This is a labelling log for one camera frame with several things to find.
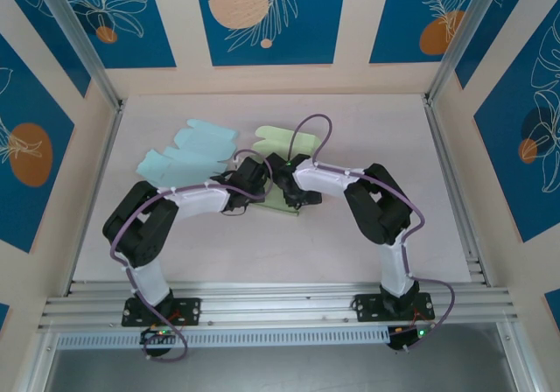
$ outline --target cable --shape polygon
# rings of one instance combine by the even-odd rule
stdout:
[[[326,121],[329,123],[329,130],[326,133],[325,139],[323,140],[323,142],[319,145],[319,147],[315,150],[315,153],[313,154],[313,163],[317,161],[317,155],[323,149],[323,147],[325,147],[326,142],[329,141],[329,138],[331,137],[331,134],[333,133],[333,121],[331,121],[331,118],[329,118],[325,114],[309,115],[302,122],[299,123],[299,125],[296,127],[296,129],[294,129],[294,133],[291,136],[291,140],[290,140],[290,148],[288,149],[288,161],[290,161],[290,158],[291,158],[291,150],[293,149],[294,141],[296,141],[296,134],[301,130],[301,127],[304,126],[304,123],[306,123],[307,121],[309,121],[310,119],[313,119],[313,118],[323,118],[323,119],[326,119]]]
[[[417,313],[417,310],[415,309],[415,310],[414,310],[414,318],[412,319],[412,322],[410,322],[409,328],[411,328],[412,326],[414,326],[414,324],[417,322],[417,319],[418,319],[418,313]]]
[[[331,166],[327,166],[326,164],[321,164],[317,161],[317,155],[319,154],[319,152],[323,149],[323,147],[325,146],[326,142],[329,140],[329,138],[331,137],[331,134],[333,133],[333,121],[331,120],[331,118],[329,118],[327,115],[325,114],[313,114],[313,115],[309,115],[307,116],[302,122],[299,123],[299,125],[296,127],[296,129],[294,130],[293,135],[291,136],[291,140],[290,140],[290,149],[288,150],[288,159],[290,159],[290,154],[291,154],[291,148],[294,144],[294,141],[296,139],[296,134],[301,130],[301,127],[304,125],[304,123],[306,123],[307,121],[309,121],[312,118],[315,117],[321,117],[324,118],[328,124],[329,124],[329,130],[326,133],[325,139],[323,140],[323,142],[321,143],[321,145],[315,150],[315,153],[313,153],[313,157],[312,162],[315,166],[317,166],[318,169],[322,169],[324,171],[329,171],[329,172],[335,172],[335,173],[340,173],[342,175],[346,175],[346,171],[344,169],[336,169],[334,167]],[[407,250],[406,250],[406,240],[413,235],[415,232],[417,232],[418,230],[420,230],[421,228],[424,227],[425,223],[426,223],[426,219],[424,217],[424,215],[422,214],[422,212],[418,209],[417,206],[415,206],[406,196],[404,196],[403,194],[401,194],[400,192],[398,192],[396,189],[394,189],[393,187],[381,182],[380,180],[376,179],[376,178],[372,178],[368,175],[363,175],[361,173],[357,173],[354,171],[350,171],[348,174],[348,176],[352,176],[355,178],[360,178],[360,179],[364,179],[367,182],[370,182],[374,185],[379,186],[380,188],[383,188],[384,190],[388,191],[389,193],[393,194],[395,197],[397,197],[399,200],[401,200],[402,202],[404,202],[412,211],[414,211],[416,213],[416,215],[418,216],[418,218],[420,219],[420,222],[414,226],[412,229],[408,230],[401,239],[401,252],[402,252],[402,262],[404,264],[404,271],[406,272],[406,276],[408,278],[410,278],[413,281],[418,281],[419,283],[433,283],[433,284],[440,284],[443,285],[444,287],[446,287],[447,289],[449,289],[449,292],[451,293],[451,302],[449,303],[449,306],[447,308],[447,310],[445,311],[444,315],[439,319],[439,321],[434,325],[434,327],[425,335],[423,336],[419,341],[417,341],[416,343],[414,343],[412,346],[409,346],[409,349],[411,349],[412,347],[416,346],[417,344],[421,343],[426,337],[428,337],[429,335],[431,335],[431,333],[433,333],[434,331],[436,331],[447,319],[447,317],[449,316],[449,314],[451,313],[453,306],[455,305],[455,290],[453,289],[453,287],[449,284],[446,283],[445,281],[441,281],[441,280],[432,280],[429,278],[420,278],[417,276],[413,276],[410,273],[410,265],[409,265],[409,258],[407,255]]]
[[[272,168],[270,167],[270,163],[261,153],[259,153],[257,151],[250,150],[250,149],[238,150],[234,154],[234,161],[236,161],[237,157],[241,153],[244,153],[244,152],[250,152],[250,153],[255,154],[258,157],[260,157],[262,159],[262,161],[266,164],[266,167],[269,170],[269,178],[272,179]],[[159,363],[173,363],[175,361],[183,360],[186,357],[186,351],[188,349],[188,344],[187,344],[185,335],[183,335],[183,333],[179,329],[177,329],[175,327],[175,325],[172,324],[172,322],[170,320],[168,320],[164,315],[159,313],[154,306],[152,306],[150,303],[148,303],[148,300],[146,300],[146,297],[144,297],[142,292],[138,289],[138,284],[136,283],[136,281],[134,280],[134,277],[132,276],[132,271],[130,270],[128,261],[126,261],[126,260],[124,260],[124,259],[122,259],[122,258],[120,258],[119,256],[116,255],[116,247],[119,244],[119,242],[121,241],[121,239],[123,238],[124,233],[129,229],[132,222],[142,213],[143,210],[145,210],[146,208],[151,206],[154,202],[156,202],[158,200],[161,200],[163,197],[166,197],[167,195],[173,195],[174,193],[184,193],[186,191],[191,191],[191,190],[194,190],[194,189],[203,189],[203,188],[207,189],[209,187],[212,187],[212,188],[224,188],[224,189],[228,189],[228,190],[231,190],[231,191],[235,191],[237,193],[240,193],[241,195],[245,195],[246,197],[248,197],[252,200],[262,200],[263,198],[265,198],[270,193],[270,190],[272,189],[272,186],[273,186],[273,184],[269,184],[269,188],[266,190],[266,192],[263,195],[253,195],[252,193],[245,192],[245,191],[243,191],[242,189],[239,189],[236,186],[229,186],[229,185],[211,184],[209,186],[206,186],[206,185],[184,186],[184,187],[181,187],[181,188],[177,188],[174,191],[170,190],[170,191],[161,192],[158,195],[155,195],[154,197],[148,199],[134,213],[132,213],[132,215],[124,222],[121,229],[116,234],[115,239],[111,243],[111,249],[109,251],[109,254],[114,261],[117,261],[118,263],[120,263],[126,269],[125,270],[126,276],[129,279],[133,290],[135,291],[136,295],[138,296],[140,301],[143,303],[143,305],[146,306],[146,308],[150,312],[152,312],[161,322],[163,322],[166,326],[171,328],[171,330],[179,337],[179,339],[185,345],[185,348],[183,349],[183,353],[181,353],[181,355],[179,357],[172,357],[170,359],[161,359],[161,358],[152,358],[148,355],[147,346],[150,342],[146,341],[143,345],[142,351],[143,351],[143,353],[144,353],[144,355],[146,356],[147,359],[150,359],[152,361],[157,361]]]

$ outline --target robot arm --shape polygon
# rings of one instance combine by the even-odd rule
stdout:
[[[381,309],[376,308],[371,313],[383,314],[387,317],[385,320],[410,320],[410,312],[419,297],[419,286],[405,269],[401,239],[410,226],[412,210],[388,190],[355,176],[368,175],[402,193],[387,170],[379,164],[358,170],[330,165],[321,168],[305,155],[297,155],[286,162],[273,153],[267,160],[273,170],[273,181],[283,190],[289,206],[319,204],[323,194],[346,199],[362,234],[379,245],[382,300],[376,305],[381,305]],[[158,255],[174,221],[246,207],[254,201],[228,190],[227,186],[262,194],[266,181],[263,167],[248,157],[238,170],[207,181],[203,188],[174,193],[156,201],[146,208],[144,221],[134,220],[125,232],[117,252],[128,263],[138,290],[160,313],[168,317],[172,311],[169,306],[173,301],[172,291],[163,276]],[[130,190],[103,228],[109,242],[115,239],[135,210],[156,194],[158,190],[148,182],[139,182]]]
[[[146,208],[145,218],[136,218],[117,245],[119,257],[128,268],[137,288],[147,302],[160,313],[169,316],[171,308],[164,307],[173,300],[165,281],[158,255],[175,221],[204,213],[222,213],[246,207],[251,200],[227,186],[240,188],[254,195],[264,193],[266,171],[263,164],[247,157],[239,169],[228,171],[208,180],[206,187],[176,192]],[[135,184],[103,227],[103,235],[112,242],[125,221],[158,189],[146,181]]]
[[[284,192],[288,204],[295,208],[321,202],[321,194],[346,199],[358,228],[371,242],[380,245],[381,287],[394,298],[405,296],[415,288],[407,276],[401,251],[401,238],[410,226],[412,210],[390,192],[350,175],[366,174],[403,193],[399,185],[380,164],[367,169],[346,169],[328,165],[328,171],[316,166],[309,156],[299,154],[286,162],[277,154],[267,157],[273,179]],[[381,197],[375,200],[373,194]]]

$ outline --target white wall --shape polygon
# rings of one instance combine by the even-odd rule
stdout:
[[[75,125],[31,253],[0,241],[0,302],[10,306],[0,339],[0,390],[9,391],[46,298],[60,294],[73,264],[112,112],[93,84],[81,97],[13,0],[0,0],[0,34]]]
[[[556,1],[520,0],[465,90],[453,77],[436,103],[484,254],[509,288],[552,390],[560,390],[560,335],[543,295],[560,286],[560,225],[521,241],[473,115]]]

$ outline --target light blue cloth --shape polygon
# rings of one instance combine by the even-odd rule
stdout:
[[[168,146],[164,154],[150,150],[136,169],[157,187],[191,186],[223,173],[235,152],[237,131],[199,119],[189,119],[191,128],[180,129],[174,137],[178,148]]]

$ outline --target purple cable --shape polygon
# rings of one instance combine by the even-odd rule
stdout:
[[[323,147],[325,146],[326,142],[329,140],[329,138],[331,137],[331,134],[333,133],[333,121],[331,120],[331,118],[329,118],[327,115],[325,114],[313,114],[313,115],[309,115],[307,116],[302,122],[299,123],[299,125],[296,127],[296,129],[294,130],[293,135],[291,136],[291,140],[290,140],[290,148],[288,150],[288,160],[290,160],[290,156],[291,156],[291,149],[293,147],[294,144],[294,140],[296,139],[296,134],[301,130],[301,127],[304,125],[304,123],[306,123],[307,121],[309,121],[312,118],[315,117],[321,117],[326,119],[326,121],[329,124],[329,130],[326,133],[325,139],[323,140],[323,142],[321,143],[321,145],[315,150],[315,153],[313,153],[313,157],[311,158],[312,162],[317,166],[318,169],[322,169],[324,171],[329,171],[329,172],[336,172],[336,173],[340,173],[342,175],[345,175],[345,171],[341,170],[341,169],[336,169],[330,166],[327,166],[325,164],[321,164],[317,161],[317,155],[319,154],[319,152],[321,151],[321,149],[323,149]],[[385,189],[386,191],[388,191],[389,193],[393,194],[394,196],[396,196],[399,200],[401,200],[402,202],[404,202],[412,211],[414,211],[416,213],[416,215],[418,216],[418,218],[420,219],[420,222],[414,226],[411,230],[407,231],[404,236],[401,239],[401,251],[402,251],[402,263],[404,264],[404,270],[406,272],[406,276],[408,278],[410,278],[413,281],[418,281],[419,283],[434,283],[434,284],[440,284],[443,285],[445,287],[447,287],[447,289],[449,289],[449,292],[451,293],[451,301],[449,303],[449,306],[447,308],[447,310],[445,311],[445,313],[443,314],[443,316],[439,319],[439,321],[434,325],[434,327],[428,332],[428,334],[426,334],[424,337],[422,337],[418,342],[412,344],[412,346],[409,347],[409,349],[411,349],[412,347],[415,347],[416,345],[418,345],[420,342],[422,342],[424,340],[424,338],[428,337],[429,335],[431,335],[431,333],[433,333],[434,331],[436,331],[436,329],[438,329],[447,319],[447,317],[449,316],[449,314],[451,313],[453,306],[455,305],[455,290],[453,289],[453,287],[449,284],[446,283],[445,281],[441,281],[441,280],[432,280],[429,278],[420,278],[417,276],[413,276],[410,274],[410,265],[409,265],[409,258],[407,255],[407,250],[406,250],[406,240],[413,235],[415,232],[417,232],[418,230],[420,230],[421,228],[424,227],[424,225],[426,224],[426,219],[424,217],[424,215],[422,214],[422,212],[418,209],[417,206],[415,206],[406,196],[404,196],[403,194],[401,194],[400,192],[398,192],[396,189],[394,189],[393,187],[381,182],[380,180],[377,180],[375,178],[372,178],[368,175],[363,175],[361,173],[357,173],[357,172],[353,172],[350,171],[348,173],[349,176],[355,177],[355,178],[360,178],[360,179],[364,179],[372,184],[375,184],[377,186],[379,186],[380,188]]]
[[[291,159],[291,150],[294,146],[294,141],[296,141],[296,134],[301,130],[301,127],[304,126],[304,123],[306,123],[307,121],[309,121],[310,119],[313,119],[313,118],[324,118],[329,123],[329,130],[326,133],[325,139],[323,140],[323,142],[319,145],[319,147],[315,150],[315,153],[313,154],[313,163],[315,163],[317,161],[317,155],[323,149],[323,147],[325,147],[326,142],[329,141],[329,138],[331,137],[331,134],[333,133],[333,121],[331,121],[331,118],[329,118],[325,114],[309,115],[302,122],[299,123],[299,125],[296,127],[296,129],[294,129],[294,133],[291,136],[291,140],[290,140],[290,148],[288,149],[288,161],[290,161],[290,159]]]
[[[257,155],[258,157],[260,157],[262,159],[262,161],[266,164],[266,167],[269,170],[269,178],[272,179],[271,175],[272,175],[272,168],[270,167],[270,163],[268,162],[268,160],[259,152],[254,151],[254,150],[250,150],[250,149],[243,149],[243,150],[238,150],[235,154],[234,154],[234,161],[237,160],[237,157],[244,152],[248,152],[248,153],[252,153]],[[239,189],[235,186],[228,186],[228,185],[220,185],[220,184],[211,184],[209,186],[206,185],[192,185],[192,186],[185,186],[185,187],[181,187],[181,188],[177,188],[176,190],[170,190],[170,191],[165,191],[165,192],[161,192],[158,195],[148,199],[146,202],[144,202],[134,213],[132,213],[132,215],[124,222],[124,224],[122,225],[121,229],[118,231],[118,233],[115,236],[115,239],[113,240],[113,242],[111,243],[111,249],[110,249],[110,255],[111,258],[115,261],[117,261],[118,263],[120,263],[121,265],[123,265],[126,268],[126,275],[130,281],[130,284],[132,285],[132,288],[134,291],[136,291],[136,294],[138,296],[138,298],[140,299],[140,301],[143,303],[144,306],[146,306],[148,308],[148,310],[150,310],[150,312],[152,312],[154,315],[157,316],[157,318],[162,321],[164,324],[166,324],[169,328],[171,328],[171,330],[179,337],[179,339],[183,342],[183,344],[185,345],[185,347],[183,348],[183,353],[181,353],[181,355],[179,357],[172,357],[170,359],[161,359],[161,358],[151,358],[148,355],[148,350],[147,350],[147,346],[148,344],[151,342],[152,338],[156,338],[157,336],[154,335],[153,337],[150,337],[143,345],[142,351],[144,353],[144,355],[146,356],[146,358],[149,358],[153,361],[157,361],[160,363],[173,363],[175,361],[180,361],[182,359],[184,359],[186,357],[186,351],[188,348],[188,344],[185,338],[185,335],[183,335],[183,333],[177,329],[175,327],[174,324],[172,324],[164,315],[162,315],[161,313],[159,313],[150,303],[148,303],[148,300],[146,300],[146,297],[144,297],[144,295],[142,294],[142,292],[138,289],[138,285],[136,283],[136,281],[134,280],[134,277],[132,276],[132,271],[130,271],[130,267],[129,267],[129,263],[127,261],[125,261],[124,259],[120,258],[119,256],[116,255],[116,246],[119,244],[119,242],[121,241],[121,239],[123,238],[124,233],[128,230],[128,228],[130,227],[130,225],[132,224],[132,222],[138,217],[138,215],[140,215],[142,213],[143,210],[145,210],[146,208],[148,208],[150,205],[152,205],[154,202],[162,199],[163,197],[167,196],[167,195],[172,195],[174,193],[183,193],[185,191],[191,191],[193,189],[202,189],[202,188],[225,188],[228,189],[230,191],[235,191],[237,193],[240,193],[242,195],[245,195],[246,197],[252,199],[252,200],[262,200],[263,198],[265,198],[269,193],[270,190],[272,189],[273,184],[270,183],[269,187],[267,188],[266,192],[264,193],[264,195],[253,195],[249,192],[245,192],[242,189]]]

